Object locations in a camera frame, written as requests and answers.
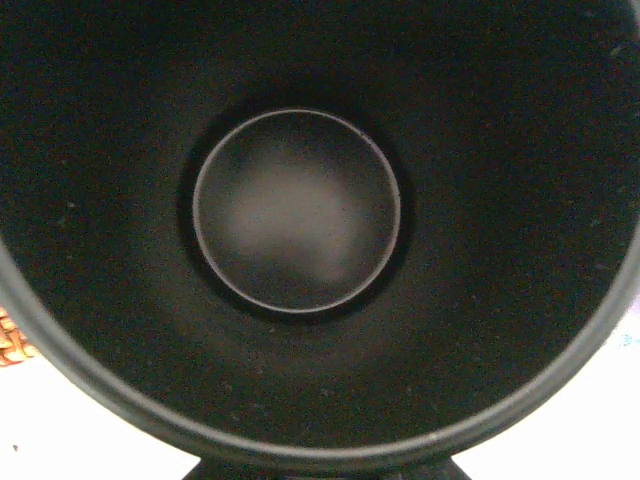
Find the black cup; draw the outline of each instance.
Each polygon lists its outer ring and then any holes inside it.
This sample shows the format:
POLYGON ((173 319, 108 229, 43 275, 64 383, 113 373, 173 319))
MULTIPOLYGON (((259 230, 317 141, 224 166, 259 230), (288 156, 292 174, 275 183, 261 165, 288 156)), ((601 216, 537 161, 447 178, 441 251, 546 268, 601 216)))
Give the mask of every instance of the black cup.
POLYGON ((221 463, 368 473, 501 431, 640 265, 633 2, 530 3, 11 3, 1 302, 98 401, 221 463), (284 111, 348 131, 277 124, 221 163, 284 111), (224 245, 194 217, 211 162, 224 245), (238 192, 262 210, 233 217, 238 192))

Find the black base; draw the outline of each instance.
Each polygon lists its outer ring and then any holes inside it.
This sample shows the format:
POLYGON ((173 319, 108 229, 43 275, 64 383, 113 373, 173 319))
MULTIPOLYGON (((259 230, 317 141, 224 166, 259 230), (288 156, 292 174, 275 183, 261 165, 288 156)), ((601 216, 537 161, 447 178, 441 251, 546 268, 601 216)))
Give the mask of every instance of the black base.
MULTIPOLYGON (((184 480, 323 480, 311 477, 272 476, 256 472, 239 471, 210 461, 200 461, 184 480)), ((422 465, 404 473, 378 475, 375 477, 358 477, 361 480, 470 480, 470 478, 454 463, 447 459, 433 465, 422 465)))

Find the woven basket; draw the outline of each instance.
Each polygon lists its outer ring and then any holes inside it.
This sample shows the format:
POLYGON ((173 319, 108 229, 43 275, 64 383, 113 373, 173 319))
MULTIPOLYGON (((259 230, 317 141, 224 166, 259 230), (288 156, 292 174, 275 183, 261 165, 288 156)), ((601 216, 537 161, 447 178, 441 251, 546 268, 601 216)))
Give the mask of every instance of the woven basket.
POLYGON ((0 368, 21 363, 38 355, 38 350, 16 327, 7 311, 0 307, 0 368))

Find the white surface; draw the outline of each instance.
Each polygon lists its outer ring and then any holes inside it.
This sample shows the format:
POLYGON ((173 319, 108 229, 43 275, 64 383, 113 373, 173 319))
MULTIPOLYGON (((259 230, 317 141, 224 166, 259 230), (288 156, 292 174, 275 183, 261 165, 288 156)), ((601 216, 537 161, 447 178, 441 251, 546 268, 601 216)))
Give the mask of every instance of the white surface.
POLYGON ((0 385, 5 398, 20 399, 0 406, 2 479, 178 480, 198 463, 115 416, 43 358, 1 369, 0 385))
POLYGON ((640 304, 538 410, 454 457, 472 480, 640 479, 640 304))
MULTIPOLYGON (((640 479, 639 366, 640 306, 563 390, 455 461, 472 480, 640 479)), ((42 358, 0 369, 0 385, 20 399, 1 405, 2 478, 180 480, 198 461, 116 417, 42 358)))

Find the mug rim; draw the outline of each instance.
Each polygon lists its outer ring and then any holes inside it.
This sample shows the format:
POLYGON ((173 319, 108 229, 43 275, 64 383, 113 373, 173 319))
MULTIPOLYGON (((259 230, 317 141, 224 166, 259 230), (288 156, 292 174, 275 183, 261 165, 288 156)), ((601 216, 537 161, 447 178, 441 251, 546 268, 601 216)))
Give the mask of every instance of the mug rim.
POLYGON ((214 459, 279 471, 348 474, 451 455, 505 430, 547 401, 596 353, 633 301, 640 281, 640 224, 596 312, 533 379, 491 407, 452 425, 399 442, 357 448, 276 445, 199 424, 146 397, 93 359, 54 321, 1 238, 0 271, 4 305, 45 358, 86 394, 141 430, 214 459))

